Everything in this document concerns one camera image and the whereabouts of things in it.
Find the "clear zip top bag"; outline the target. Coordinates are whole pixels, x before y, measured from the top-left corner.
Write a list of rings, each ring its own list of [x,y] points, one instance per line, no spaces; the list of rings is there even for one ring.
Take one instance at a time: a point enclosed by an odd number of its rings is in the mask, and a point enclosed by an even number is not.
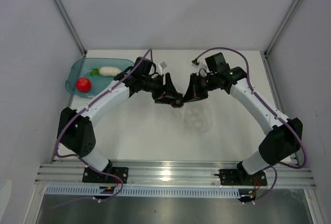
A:
[[[213,114],[203,101],[185,103],[180,110],[181,120],[187,128],[197,132],[208,132],[213,127]]]

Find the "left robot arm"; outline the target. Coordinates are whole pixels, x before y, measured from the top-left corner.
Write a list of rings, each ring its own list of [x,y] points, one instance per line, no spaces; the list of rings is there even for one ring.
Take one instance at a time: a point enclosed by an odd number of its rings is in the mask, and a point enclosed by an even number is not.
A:
[[[151,60],[138,57],[89,103],[77,109],[66,107],[61,112],[56,143],[94,168],[94,177],[102,183],[111,179],[112,169],[111,162],[96,147],[94,127],[107,112],[140,91],[150,92],[155,103],[174,108],[183,105],[183,95],[176,90],[169,73],[150,73],[155,66]]]

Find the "red tomato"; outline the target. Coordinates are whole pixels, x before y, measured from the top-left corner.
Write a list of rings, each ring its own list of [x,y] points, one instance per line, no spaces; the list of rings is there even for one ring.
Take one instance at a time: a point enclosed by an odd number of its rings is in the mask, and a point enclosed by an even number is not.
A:
[[[92,84],[90,82],[90,80],[88,78],[85,78],[85,77],[81,77],[81,78],[78,78],[77,81],[76,81],[76,89],[79,91],[79,92],[82,92],[82,93],[87,93],[91,90],[92,88]]]

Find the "white radish with leaves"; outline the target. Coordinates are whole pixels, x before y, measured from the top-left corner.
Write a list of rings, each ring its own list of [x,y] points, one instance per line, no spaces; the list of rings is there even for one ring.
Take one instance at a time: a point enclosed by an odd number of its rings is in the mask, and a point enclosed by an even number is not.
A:
[[[104,66],[101,68],[94,68],[90,72],[90,76],[114,77],[119,73],[121,73],[121,70],[117,67]]]

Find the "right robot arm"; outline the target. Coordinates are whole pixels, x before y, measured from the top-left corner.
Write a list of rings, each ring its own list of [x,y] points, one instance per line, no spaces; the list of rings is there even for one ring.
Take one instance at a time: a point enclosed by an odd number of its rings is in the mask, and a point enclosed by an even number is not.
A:
[[[191,74],[183,102],[204,100],[210,91],[224,90],[245,107],[265,134],[258,150],[237,165],[236,178],[241,184],[249,184],[257,172],[304,149],[302,122],[269,105],[251,84],[249,69],[231,68],[222,53],[207,57],[205,62],[208,72]]]

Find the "dark round fruit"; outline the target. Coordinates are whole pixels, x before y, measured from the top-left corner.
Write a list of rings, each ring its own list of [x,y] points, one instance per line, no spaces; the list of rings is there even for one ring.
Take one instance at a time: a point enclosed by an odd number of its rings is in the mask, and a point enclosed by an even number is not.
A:
[[[184,106],[184,103],[181,100],[173,100],[170,103],[171,107],[178,109],[182,108]]]

